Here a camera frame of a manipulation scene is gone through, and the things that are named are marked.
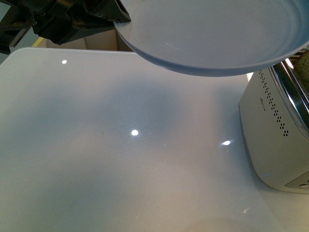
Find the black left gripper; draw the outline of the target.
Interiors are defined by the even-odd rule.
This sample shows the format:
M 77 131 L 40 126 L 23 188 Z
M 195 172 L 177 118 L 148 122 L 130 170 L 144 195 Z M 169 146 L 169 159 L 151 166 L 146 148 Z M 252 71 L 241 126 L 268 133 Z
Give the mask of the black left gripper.
M 62 45 L 131 21 L 119 0 L 3 0 L 10 8 L 0 22 L 0 51 L 10 53 L 32 29 Z

